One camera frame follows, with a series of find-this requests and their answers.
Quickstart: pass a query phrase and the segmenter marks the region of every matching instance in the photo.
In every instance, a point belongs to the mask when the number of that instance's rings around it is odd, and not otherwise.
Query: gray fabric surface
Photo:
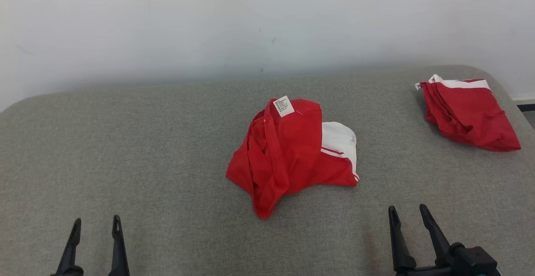
[[[522,150],[441,137],[413,85],[433,74],[489,80]],[[260,220],[225,171],[254,115],[283,95],[355,131],[361,182],[285,196]],[[77,217],[77,264],[107,275],[114,214],[132,276],[393,275],[389,205],[417,263],[433,264],[420,203],[449,242],[481,245],[503,275],[533,274],[535,131],[475,68],[44,95],[2,112],[0,133],[2,275],[55,272]]]

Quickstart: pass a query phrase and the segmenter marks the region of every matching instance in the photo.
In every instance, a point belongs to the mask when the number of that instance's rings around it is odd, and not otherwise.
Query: care label
[[[273,104],[275,105],[277,111],[279,111],[280,117],[284,117],[290,113],[295,112],[292,103],[288,99],[288,96],[284,96],[277,99],[276,101],[273,101]]]

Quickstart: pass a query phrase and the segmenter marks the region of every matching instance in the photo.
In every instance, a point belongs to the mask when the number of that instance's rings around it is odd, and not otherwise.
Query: black plastic
[[[80,232],[82,231],[82,220],[77,219],[72,227],[69,240],[65,246],[65,251],[61,256],[56,274],[51,276],[83,276],[84,270],[75,265],[76,246],[80,243]],[[125,240],[122,236],[121,219],[118,215],[113,216],[113,259],[111,261],[111,272],[108,276],[130,276],[128,262],[126,261]]]
[[[481,247],[466,249],[464,246],[455,248],[455,263],[451,268],[457,276],[492,275],[498,263]]]
[[[82,219],[77,219],[74,221],[72,226],[71,234],[65,245],[65,250],[63,255],[61,255],[61,260],[59,261],[58,270],[55,276],[82,276],[84,274],[84,269],[75,265],[76,259],[76,246],[80,243],[80,232],[82,230]]]
[[[390,243],[392,244],[394,271],[399,272],[416,268],[416,261],[409,254],[403,233],[401,233],[401,221],[394,206],[388,208],[388,219],[390,220]]]
[[[436,266],[417,268],[401,233],[401,222],[396,209],[390,206],[388,217],[396,276],[501,276],[497,270],[497,262],[483,248],[467,249],[461,243],[450,245],[427,206],[420,204],[420,213],[431,236]]]
[[[449,243],[442,230],[433,218],[433,215],[429,212],[429,209],[424,204],[420,204],[420,214],[422,215],[422,221],[424,226],[429,231],[431,236],[431,242],[435,251],[436,259],[435,264],[437,266],[446,266],[453,264],[453,259],[448,253]]]
[[[130,276],[128,262],[126,260],[125,240],[122,236],[121,219],[118,215],[113,216],[113,260],[111,262],[111,272],[108,276]]]

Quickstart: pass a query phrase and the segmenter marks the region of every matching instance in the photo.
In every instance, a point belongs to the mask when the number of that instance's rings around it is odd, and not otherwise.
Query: white fabric
[[[359,180],[356,173],[357,164],[357,138],[355,133],[339,122],[321,123],[321,151],[331,156],[348,158],[351,161],[353,175]]]
[[[443,80],[440,76],[434,74],[430,79],[429,83],[441,83],[448,88],[486,88],[491,89],[486,80],[476,80],[474,82],[463,82],[462,80]],[[420,83],[414,85],[416,89],[420,89]]]

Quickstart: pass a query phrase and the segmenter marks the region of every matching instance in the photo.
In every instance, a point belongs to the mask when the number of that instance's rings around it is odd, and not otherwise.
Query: red garment
[[[294,112],[281,118],[273,101],[275,99],[252,120],[245,141],[234,153],[226,174],[251,194],[253,207],[262,219],[270,217],[284,194],[293,194],[324,181],[356,185],[352,173],[353,182],[344,178],[344,171],[352,171],[347,167],[347,158],[332,161],[321,152],[319,104],[304,99],[292,100]],[[336,165],[330,170],[327,168],[329,160],[330,166]]]
[[[311,183],[356,186],[356,137],[353,131],[338,122],[321,124],[321,152],[310,175]]]
[[[417,86],[424,90],[428,104],[426,119],[438,125],[443,136],[491,151],[520,149],[486,80],[443,80],[434,75]]]

